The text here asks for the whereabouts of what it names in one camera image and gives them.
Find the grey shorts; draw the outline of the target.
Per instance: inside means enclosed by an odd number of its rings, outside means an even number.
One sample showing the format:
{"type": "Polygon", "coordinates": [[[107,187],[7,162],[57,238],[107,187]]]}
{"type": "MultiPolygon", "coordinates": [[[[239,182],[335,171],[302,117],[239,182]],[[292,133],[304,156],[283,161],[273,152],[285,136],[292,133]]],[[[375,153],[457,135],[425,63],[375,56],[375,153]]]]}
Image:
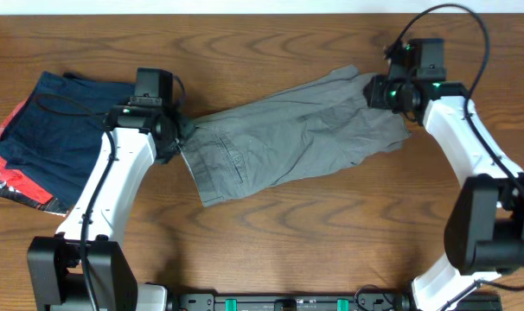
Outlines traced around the grey shorts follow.
{"type": "Polygon", "coordinates": [[[401,116],[368,107],[362,91],[372,77],[349,65],[194,120],[182,158],[203,206],[330,175],[399,149],[410,133],[401,116]]]}

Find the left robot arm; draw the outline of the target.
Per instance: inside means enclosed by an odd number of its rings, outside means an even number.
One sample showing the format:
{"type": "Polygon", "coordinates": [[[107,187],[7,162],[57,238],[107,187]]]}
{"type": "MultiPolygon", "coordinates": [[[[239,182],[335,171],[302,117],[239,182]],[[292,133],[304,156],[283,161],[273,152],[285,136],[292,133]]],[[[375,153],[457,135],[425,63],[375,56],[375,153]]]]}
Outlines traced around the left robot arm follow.
{"type": "Polygon", "coordinates": [[[138,283],[121,244],[149,168],[165,164],[195,131],[174,98],[181,80],[139,68],[135,91],[101,121],[102,145],[80,198],[53,237],[35,237],[27,263],[39,310],[176,310],[163,286],[138,283]]]}

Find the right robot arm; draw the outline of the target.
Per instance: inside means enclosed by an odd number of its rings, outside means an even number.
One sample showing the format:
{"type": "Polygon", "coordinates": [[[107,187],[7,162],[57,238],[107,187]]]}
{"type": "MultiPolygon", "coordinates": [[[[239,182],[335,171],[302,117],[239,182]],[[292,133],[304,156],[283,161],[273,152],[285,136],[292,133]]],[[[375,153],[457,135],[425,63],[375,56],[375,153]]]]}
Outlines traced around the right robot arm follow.
{"type": "Polygon", "coordinates": [[[461,186],[444,229],[444,254],[415,277],[399,310],[484,310],[484,284],[524,267],[524,171],[499,148],[466,87],[446,79],[441,39],[397,40],[386,74],[363,94],[371,108],[402,113],[434,137],[461,186]]]}

